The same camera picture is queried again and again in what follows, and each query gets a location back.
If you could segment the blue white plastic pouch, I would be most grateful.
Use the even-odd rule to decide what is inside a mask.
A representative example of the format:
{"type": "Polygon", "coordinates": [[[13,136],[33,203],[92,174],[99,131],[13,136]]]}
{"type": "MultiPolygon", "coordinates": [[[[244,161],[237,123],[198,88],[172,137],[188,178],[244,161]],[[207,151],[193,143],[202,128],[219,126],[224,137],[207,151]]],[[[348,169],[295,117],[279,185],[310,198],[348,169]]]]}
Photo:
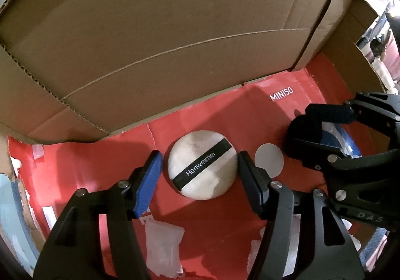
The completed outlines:
{"type": "Polygon", "coordinates": [[[339,148],[343,154],[352,158],[361,157],[361,151],[356,146],[354,140],[338,123],[322,123],[322,144],[339,148]]]}

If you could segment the beige round powder puff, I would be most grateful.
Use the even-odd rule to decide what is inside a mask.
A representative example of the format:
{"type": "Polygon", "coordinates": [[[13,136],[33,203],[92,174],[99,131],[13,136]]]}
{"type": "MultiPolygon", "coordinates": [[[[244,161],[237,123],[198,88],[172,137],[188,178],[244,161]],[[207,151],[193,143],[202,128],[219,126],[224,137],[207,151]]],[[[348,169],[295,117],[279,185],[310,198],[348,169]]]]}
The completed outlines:
{"type": "Polygon", "coordinates": [[[237,176],[237,152],[218,132],[200,130],[179,138],[169,152],[168,177],[183,196],[197,201],[224,195],[237,176]]]}

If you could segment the blue knitted blanket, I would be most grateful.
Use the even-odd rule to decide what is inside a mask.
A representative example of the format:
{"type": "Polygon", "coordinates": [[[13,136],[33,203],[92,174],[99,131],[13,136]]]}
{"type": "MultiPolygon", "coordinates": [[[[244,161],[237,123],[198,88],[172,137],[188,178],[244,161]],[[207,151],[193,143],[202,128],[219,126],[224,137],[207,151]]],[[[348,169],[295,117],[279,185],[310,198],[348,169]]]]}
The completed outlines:
{"type": "Polygon", "coordinates": [[[371,272],[378,262],[380,254],[387,243],[388,230],[377,228],[367,245],[361,250],[359,258],[365,271],[371,272]]]}

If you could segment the cardboard box red lining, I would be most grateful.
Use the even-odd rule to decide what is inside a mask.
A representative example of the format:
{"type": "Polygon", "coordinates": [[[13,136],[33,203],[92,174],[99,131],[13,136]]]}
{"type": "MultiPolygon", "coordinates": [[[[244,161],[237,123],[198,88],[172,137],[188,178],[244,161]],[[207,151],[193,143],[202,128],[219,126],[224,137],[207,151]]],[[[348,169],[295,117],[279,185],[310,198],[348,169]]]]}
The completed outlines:
{"type": "Polygon", "coordinates": [[[1,133],[95,141],[298,70],[378,14],[366,0],[3,0],[1,133]]]}

